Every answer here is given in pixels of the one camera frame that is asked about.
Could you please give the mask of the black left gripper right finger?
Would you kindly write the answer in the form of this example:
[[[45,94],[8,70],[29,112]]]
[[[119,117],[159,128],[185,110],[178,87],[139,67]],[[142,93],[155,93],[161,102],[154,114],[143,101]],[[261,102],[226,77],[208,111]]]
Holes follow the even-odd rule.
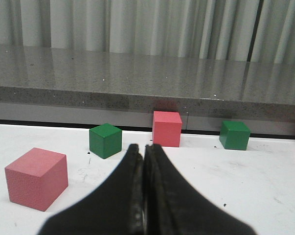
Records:
[[[143,189],[148,235],[255,234],[197,192],[158,144],[145,147]]]

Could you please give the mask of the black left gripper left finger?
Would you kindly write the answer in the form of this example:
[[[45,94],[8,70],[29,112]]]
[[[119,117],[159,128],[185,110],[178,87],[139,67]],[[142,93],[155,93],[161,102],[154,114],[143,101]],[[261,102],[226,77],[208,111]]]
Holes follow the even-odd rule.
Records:
[[[41,235],[142,235],[143,158],[131,144],[111,175],[87,197],[50,217]]]

